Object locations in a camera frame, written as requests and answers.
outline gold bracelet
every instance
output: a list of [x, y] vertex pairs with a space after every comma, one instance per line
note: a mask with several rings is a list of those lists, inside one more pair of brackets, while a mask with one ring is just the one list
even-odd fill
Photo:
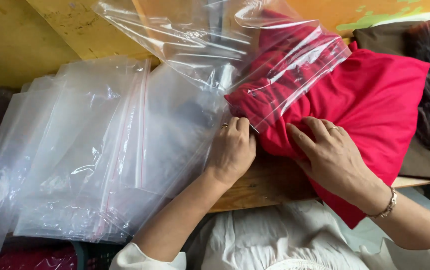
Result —
[[387, 208], [383, 212], [379, 213], [378, 215], [373, 215], [373, 216], [367, 215], [367, 217], [373, 218], [373, 219], [374, 218], [384, 218], [384, 217], [388, 216], [393, 211], [393, 208], [396, 205], [397, 193], [393, 187], [390, 187], [390, 188], [392, 189], [392, 199], [390, 200], [390, 203], [388, 204]]

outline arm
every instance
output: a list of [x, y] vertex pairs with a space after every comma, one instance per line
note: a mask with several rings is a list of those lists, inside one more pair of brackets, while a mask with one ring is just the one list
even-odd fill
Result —
[[206, 171], [147, 222], [132, 242], [152, 259], [172, 261], [215, 202], [248, 170], [255, 147], [248, 119], [232, 118], [215, 135]]
[[[297, 160], [305, 173], [322, 187], [368, 215], [383, 212], [392, 197], [390, 187], [363, 162], [360, 152], [343, 127], [313, 117], [303, 121], [316, 142], [294, 125], [287, 132], [305, 152], [308, 161]], [[398, 193], [393, 211], [385, 218], [372, 218], [399, 247], [430, 249], [430, 211]]]

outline white clothing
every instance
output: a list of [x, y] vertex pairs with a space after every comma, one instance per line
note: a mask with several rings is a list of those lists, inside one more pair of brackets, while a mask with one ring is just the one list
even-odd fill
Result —
[[430, 250], [405, 250], [384, 239], [380, 253], [346, 244], [335, 218], [317, 201], [219, 213], [187, 254], [171, 263], [148, 258], [136, 244], [110, 270], [417, 270], [430, 269]]

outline hand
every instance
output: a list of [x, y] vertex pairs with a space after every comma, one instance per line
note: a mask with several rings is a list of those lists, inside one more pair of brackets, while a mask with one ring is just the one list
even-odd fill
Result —
[[214, 137], [206, 173], [231, 187], [255, 159], [257, 143], [247, 118], [233, 117]]
[[287, 124], [286, 129], [307, 155], [309, 161], [296, 162], [311, 179], [352, 204], [357, 204], [355, 200], [373, 188], [390, 195], [390, 189], [363, 162], [343, 127], [332, 128], [335, 127], [332, 122], [314, 117], [302, 121], [310, 127], [316, 142], [292, 124]]

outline white sleeve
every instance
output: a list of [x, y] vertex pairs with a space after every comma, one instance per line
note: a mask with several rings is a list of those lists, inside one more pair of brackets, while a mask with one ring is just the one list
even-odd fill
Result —
[[129, 243], [114, 258], [110, 270], [185, 270], [187, 259], [180, 252], [172, 262], [162, 262], [149, 258], [135, 243]]
[[430, 269], [430, 249], [407, 250], [384, 238], [380, 253], [370, 254], [363, 246], [358, 255], [370, 270], [426, 270]]

